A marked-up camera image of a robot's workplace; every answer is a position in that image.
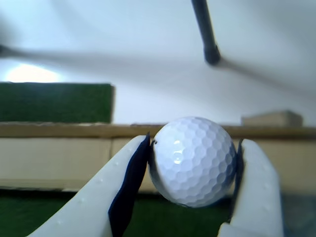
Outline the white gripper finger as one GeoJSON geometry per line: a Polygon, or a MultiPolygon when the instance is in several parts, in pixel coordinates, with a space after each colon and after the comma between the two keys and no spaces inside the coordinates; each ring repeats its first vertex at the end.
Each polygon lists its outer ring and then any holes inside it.
{"type": "Polygon", "coordinates": [[[134,137],[30,236],[123,236],[150,156],[150,135],[134,137]]]}
{"type": "Polygon", "coordinates": [[[230,218],[220,237],[282,237],[280,181],[272,162],[252,140],[238,145],[237,176],[230,218]]]}

